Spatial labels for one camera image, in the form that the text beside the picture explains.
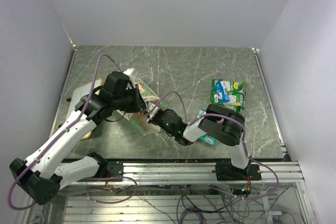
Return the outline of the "green paper bag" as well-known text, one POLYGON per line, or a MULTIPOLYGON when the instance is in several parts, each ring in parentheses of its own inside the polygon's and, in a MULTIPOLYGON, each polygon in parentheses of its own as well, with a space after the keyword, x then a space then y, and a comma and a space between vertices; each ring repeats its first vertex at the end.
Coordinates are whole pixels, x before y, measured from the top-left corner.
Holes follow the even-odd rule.
POLYGON ((146 102, 148 109, 146 111, 141 111, 138 113, 126 113, 124 119, 126 119, 132 126, 135 126, 141 133, 144 135, 148 134, 158 134, 162 130, 159 126, 149 123, 148 113, 152 107, 160 99, 159 96, 138 77, 129 76, 130 80, 133 82, 133 85, 138 85, 140 95, 143 100, 146 102))

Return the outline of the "teal white snack packet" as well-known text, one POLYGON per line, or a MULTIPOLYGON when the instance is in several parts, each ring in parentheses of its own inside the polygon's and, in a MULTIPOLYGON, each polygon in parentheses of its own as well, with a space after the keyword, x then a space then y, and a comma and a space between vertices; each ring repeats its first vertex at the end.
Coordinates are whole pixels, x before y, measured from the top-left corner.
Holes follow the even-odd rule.
MULTIPOLYGON (((201 109, 201 110, 199 111, 198 115, 200 116, 200 115, 203 115, 203 114, 205 114, 205 113, 206 113, 206 111, 201 109)), ((200 141, 203 141, 203 142, 205 142, 205 143, 211 145, 211 146, 215 146, 215 145, 216 145, 216 141, 217 141, 214 137, 212 137, 212 136, 210 136, 210 135, 208 135, 208 134, 203 135, 203 136, 199 137, 198 139, 199 139, 200 141)))

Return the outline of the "blue snack packet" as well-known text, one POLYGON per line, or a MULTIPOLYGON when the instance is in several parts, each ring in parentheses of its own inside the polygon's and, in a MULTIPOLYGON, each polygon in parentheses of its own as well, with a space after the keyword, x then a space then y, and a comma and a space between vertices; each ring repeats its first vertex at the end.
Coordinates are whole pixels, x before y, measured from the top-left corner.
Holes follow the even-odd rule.
POLYGON ((227 103, 230 101, 230 97, 226 90, 226 85, 223 79, 219 79, 215 83, 215 102, 227 103))

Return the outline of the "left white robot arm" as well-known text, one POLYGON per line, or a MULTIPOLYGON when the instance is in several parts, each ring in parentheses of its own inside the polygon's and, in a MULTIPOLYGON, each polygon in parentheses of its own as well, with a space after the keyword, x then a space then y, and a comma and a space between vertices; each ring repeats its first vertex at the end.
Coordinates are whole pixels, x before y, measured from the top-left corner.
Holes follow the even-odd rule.
POLYGON ((61 161, 74 146, 93 131, 114 111, 137 113, 147 109, 134 78, 137 71, 110 73, 104 84, 93 88, 76 104, 67 121, 37 151, 26 159, 17 158, 10 164, 15 184, 35 203, 44 205, 69 184, 92 177, 102 180, 111 175, 108 162, 97 153, 66 165, 61 161))

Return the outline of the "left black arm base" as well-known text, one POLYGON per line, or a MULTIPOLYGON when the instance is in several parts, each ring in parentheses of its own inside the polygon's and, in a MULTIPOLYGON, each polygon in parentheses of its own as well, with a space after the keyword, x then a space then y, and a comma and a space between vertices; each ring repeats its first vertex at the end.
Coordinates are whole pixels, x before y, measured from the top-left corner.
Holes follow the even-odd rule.
POLYGON ((91 177, 82 178, 80 182, 102 182, 113 181, 121 182, 123 180, 123 165, 117 162, 99 162, 98 170, 91 177))

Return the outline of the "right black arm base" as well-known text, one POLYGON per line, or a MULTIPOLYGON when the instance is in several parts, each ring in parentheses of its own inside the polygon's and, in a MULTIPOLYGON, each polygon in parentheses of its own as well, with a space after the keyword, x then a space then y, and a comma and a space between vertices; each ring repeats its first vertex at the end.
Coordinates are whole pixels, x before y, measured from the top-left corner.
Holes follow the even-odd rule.
POLYGON ((259 165, 253 164, 251 161, 245 169, 240 169, 231 164, 231 161, 224 160, 216 163, 213 170, 218 181, 252 181, 261 180, 261 171, 259 165))

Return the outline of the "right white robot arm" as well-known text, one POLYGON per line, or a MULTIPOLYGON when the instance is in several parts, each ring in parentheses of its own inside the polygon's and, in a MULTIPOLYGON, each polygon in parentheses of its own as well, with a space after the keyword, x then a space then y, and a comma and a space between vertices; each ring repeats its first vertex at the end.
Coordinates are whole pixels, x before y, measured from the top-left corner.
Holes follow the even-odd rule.
POLYGON ((162 110, 150 103, 148 123, 154 124, 182 146, 188 146, 208 135, 226 145, 230 155, 231 172, 236 179, 250 173, 250 159, 244 144, 245 118, 234 110, 210 104, 195 121, 186 123, 171 109, 162 110))

